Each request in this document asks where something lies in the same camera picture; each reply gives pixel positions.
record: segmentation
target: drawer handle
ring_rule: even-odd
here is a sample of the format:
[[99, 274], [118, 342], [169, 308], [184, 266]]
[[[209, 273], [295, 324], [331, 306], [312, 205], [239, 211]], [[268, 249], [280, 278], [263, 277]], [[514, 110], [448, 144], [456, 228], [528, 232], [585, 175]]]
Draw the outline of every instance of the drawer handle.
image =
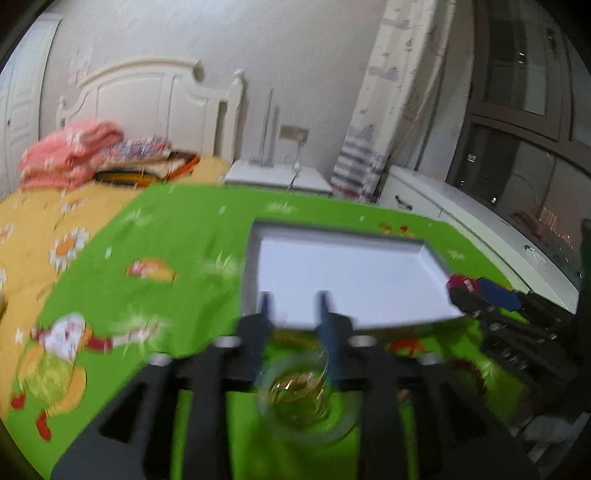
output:
[[413, 206], [410, 203], [407, 203], [404, 200], [402, 200], [398, 195], [394, 195], [394, 199], [398, 202], [398, 206], [400, 208], [408, 210], [409, 212], [413, 211]]

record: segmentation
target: folded clothes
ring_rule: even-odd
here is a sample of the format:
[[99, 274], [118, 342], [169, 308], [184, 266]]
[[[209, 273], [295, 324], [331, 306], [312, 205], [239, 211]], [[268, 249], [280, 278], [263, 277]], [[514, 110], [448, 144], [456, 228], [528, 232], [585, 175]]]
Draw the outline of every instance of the folded clothes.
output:
[[123, 132], [113, 122], [86, 121], [68, 125], [25, 151], [18, 164], [21, 180], [40, 173], [71, 170], [75, 166], [87, 164], [96, 153], [121, 140]]
[[53, 132], [22, 156], [21, 188], [79, 187], [104, 163], [103, 150], [122, 139], [120, 127], [108, 121], [78, 122]]

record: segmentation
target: white wall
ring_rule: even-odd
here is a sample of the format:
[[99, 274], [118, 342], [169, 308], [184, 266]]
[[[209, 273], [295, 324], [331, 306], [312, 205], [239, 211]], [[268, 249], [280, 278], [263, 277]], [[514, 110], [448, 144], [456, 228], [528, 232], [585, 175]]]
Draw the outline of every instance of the white wall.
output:
[[[41, 135], [55, 128], [77, 50], [93, 47], [90, 71], [136, 56], [200, 59], [205, 86], [248, 82], [237, 155], [257, 155], [268, 91], [279, 124], [310, 129], [301, 160], [328, 175], [336, 162], [386, 0], [58, 0], [64, 19], [51, 49], [41, 101]], [[272, 141], [273, 159], [296, 145]]]

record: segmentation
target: white headboard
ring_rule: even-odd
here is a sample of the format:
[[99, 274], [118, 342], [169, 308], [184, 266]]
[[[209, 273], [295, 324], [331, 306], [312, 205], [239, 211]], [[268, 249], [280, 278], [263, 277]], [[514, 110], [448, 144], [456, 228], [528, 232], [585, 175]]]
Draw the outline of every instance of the white headboard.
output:
[[[199, 62], [134, 59], [89, 76], [71, 109], [60, 98], [57, 127], [73, 121], [104, 119], [119, 124], [128, 138], [167, 137], [174, 148], [234, 160], [236, 129], [244, 89], [243, 71], [228, 90], [200, 86], [193, 71]], [[220, 104], [226, 104], [220, 118]], [[222, 132], [216, 132], [218, 125]]]

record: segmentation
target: patterned curtain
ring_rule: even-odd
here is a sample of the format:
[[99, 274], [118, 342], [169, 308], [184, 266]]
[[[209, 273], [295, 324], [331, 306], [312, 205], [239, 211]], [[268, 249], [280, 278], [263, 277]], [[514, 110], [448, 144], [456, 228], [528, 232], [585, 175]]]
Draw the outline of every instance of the patterned curtain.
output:
[[455, 10], [456, 0], [388, 0], [333, 170], [337, 194], [371, 199], [433, 90]]

